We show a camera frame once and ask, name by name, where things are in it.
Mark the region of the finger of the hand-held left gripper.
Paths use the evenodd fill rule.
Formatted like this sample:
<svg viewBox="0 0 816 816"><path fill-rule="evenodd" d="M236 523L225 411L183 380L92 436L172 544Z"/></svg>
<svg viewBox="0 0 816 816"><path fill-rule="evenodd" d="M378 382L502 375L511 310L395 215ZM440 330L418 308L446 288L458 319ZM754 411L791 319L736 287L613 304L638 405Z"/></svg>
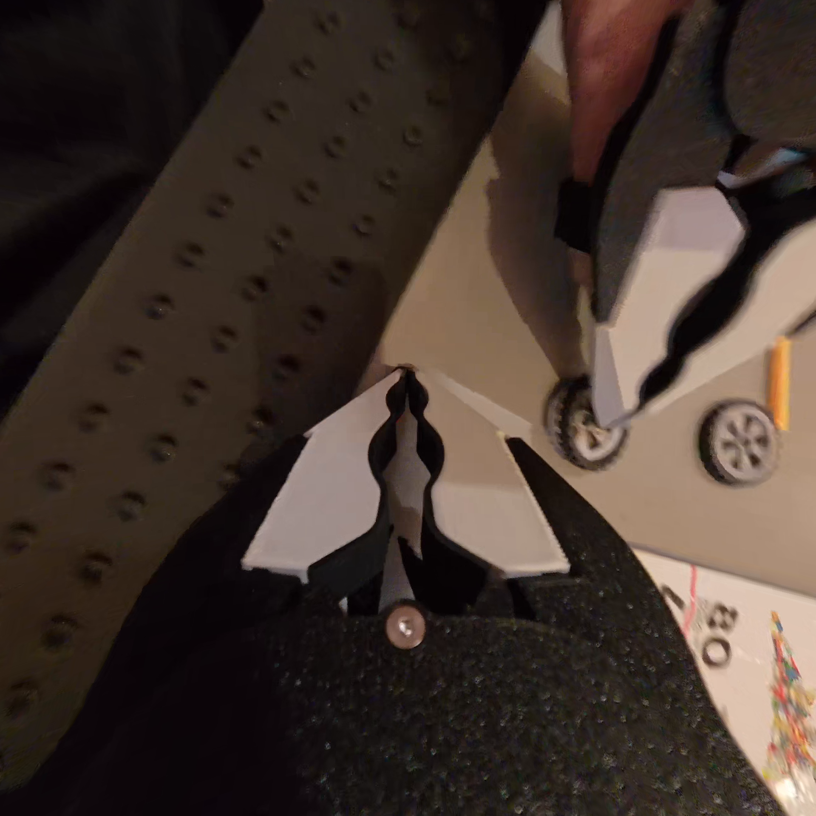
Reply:
<svg viewBox="0 0 816 816"><path fill-rule="evenodd" d="M814 311L814 217L770 224L741 244L668 332L667 350L640 389L653 414L769 349Z"/></svg>
<svg viewBox="0 0 816 816"><path fill-rule="evenodd" d="M716 187L658 194L610 316L594 326L591 400L603 428L638 412L640 389L667 356L672 326L725 270L744 233Z"/></svg>

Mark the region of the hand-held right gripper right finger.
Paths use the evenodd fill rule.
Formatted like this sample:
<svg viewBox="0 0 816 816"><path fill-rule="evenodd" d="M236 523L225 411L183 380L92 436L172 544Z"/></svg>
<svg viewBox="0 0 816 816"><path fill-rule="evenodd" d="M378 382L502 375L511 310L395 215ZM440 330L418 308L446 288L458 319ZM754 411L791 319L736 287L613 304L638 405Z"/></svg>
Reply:
<svg viewBox="0 0 816 816"><path fill-rule="evenodd" d="M513 454L529 422L438 372L410 370L416 452L428 471L420 554L410 557L419 603L439 615L479 605L513 610L522 581L561 582L570 562Z"/></svg>

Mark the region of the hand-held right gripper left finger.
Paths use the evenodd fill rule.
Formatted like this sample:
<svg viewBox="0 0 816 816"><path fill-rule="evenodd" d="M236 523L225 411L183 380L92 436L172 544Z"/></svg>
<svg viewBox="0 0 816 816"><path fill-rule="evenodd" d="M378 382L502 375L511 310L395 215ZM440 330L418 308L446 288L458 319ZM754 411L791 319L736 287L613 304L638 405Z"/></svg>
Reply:
<svg viewBox="0 0 816 816"><path fill-rule="evenodd" d="M408 601L387 480L399 450L406 374L393 370L304 435L241 559L245 571L295 578L348 603L372 584L379 610Z"/></svg>

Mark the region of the long orange rod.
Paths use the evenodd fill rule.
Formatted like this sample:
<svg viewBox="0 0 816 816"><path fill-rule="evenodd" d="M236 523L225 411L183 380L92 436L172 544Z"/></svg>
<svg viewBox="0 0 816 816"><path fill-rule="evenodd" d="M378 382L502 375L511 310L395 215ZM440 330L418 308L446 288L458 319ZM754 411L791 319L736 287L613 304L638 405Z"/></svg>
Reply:
<svg viewBox="0 0 816 816"><path fill-rule="evenodd" d="M790 428L791 340L779 337L770 350L767 366L767 405L775 427L783 433Z"/></svg>

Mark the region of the grey toy wheel black tire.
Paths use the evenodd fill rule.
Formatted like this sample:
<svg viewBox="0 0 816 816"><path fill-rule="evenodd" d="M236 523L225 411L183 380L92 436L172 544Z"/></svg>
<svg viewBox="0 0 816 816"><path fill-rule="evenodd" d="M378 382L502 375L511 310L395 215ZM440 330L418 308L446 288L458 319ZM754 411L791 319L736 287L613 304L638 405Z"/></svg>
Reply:
<svg viewBox="0 0 816 816"><path fill-rule="evenodd" d="M747 488L768 481L779 465L780 451L772 415L757 402L718 402L699 426L699 459L721 485Z"/></svg>
<svg viewBox="0 0 816 816"><path fill-rule="evenodd" d="M544 430L557 454L590 473L613 467L630 436L625 426L607 429L597 422L587 374L556 383L544 408Z"/></svg>

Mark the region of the person's left hand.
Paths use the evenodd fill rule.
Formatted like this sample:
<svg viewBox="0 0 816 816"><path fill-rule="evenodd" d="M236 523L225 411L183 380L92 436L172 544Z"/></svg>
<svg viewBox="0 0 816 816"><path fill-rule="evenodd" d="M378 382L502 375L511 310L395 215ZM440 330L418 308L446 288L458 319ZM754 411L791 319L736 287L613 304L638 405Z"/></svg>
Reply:
<svg viewBox="0 0 816 816"><path fill-rule="evenodd" d="M607 139L638 96L664 24L691 1L563 1L571 173L591 185Z"/></svg>

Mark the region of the black perforated pad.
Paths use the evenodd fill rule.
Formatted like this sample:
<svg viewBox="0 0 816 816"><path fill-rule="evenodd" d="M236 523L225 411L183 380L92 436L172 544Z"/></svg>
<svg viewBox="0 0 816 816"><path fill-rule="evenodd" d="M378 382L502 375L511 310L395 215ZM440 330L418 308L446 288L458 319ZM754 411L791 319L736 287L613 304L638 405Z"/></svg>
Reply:
<svg viewBox="0 0 816 816"><path fill-rule="evenodd" d="M2 796L145 585L355 390L550 2L262 2L2 419Z"/></svg>

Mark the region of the K'nex building set booklet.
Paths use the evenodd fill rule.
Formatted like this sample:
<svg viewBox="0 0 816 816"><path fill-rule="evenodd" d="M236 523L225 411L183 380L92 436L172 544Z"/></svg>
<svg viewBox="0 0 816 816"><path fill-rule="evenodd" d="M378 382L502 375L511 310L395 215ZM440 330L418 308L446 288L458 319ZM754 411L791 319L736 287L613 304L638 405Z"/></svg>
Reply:
<svg viewBox="0 0 816 816"><path fill-rule="evenodd" d="M814 598L635 553L760 780L786 814L814 814Z"/></svg>

